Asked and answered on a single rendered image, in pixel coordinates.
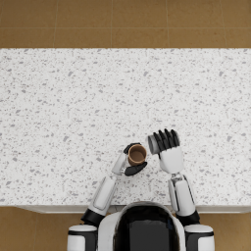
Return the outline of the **brown paper cup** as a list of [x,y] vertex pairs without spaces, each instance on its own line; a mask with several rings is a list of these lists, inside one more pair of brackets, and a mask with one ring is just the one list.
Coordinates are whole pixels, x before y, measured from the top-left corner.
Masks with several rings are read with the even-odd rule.
[[128,162],[132,166],[141,165],[145,162],[146,155],[146,149],[141,144],[132,145],[128,149]]

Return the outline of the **grey metal cup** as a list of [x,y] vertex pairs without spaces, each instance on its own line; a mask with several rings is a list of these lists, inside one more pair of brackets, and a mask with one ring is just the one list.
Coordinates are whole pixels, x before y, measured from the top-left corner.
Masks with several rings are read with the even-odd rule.
[[152,155],[159,154],[160,149],[153,134],[147,136],[149,150]]

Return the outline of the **robot body black white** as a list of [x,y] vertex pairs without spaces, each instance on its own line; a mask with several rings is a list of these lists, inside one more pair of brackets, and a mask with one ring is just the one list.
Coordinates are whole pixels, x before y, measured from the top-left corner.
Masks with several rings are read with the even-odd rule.
[[101,222],[98,251],[186,251],[184,229],[165,206],[131,203]]

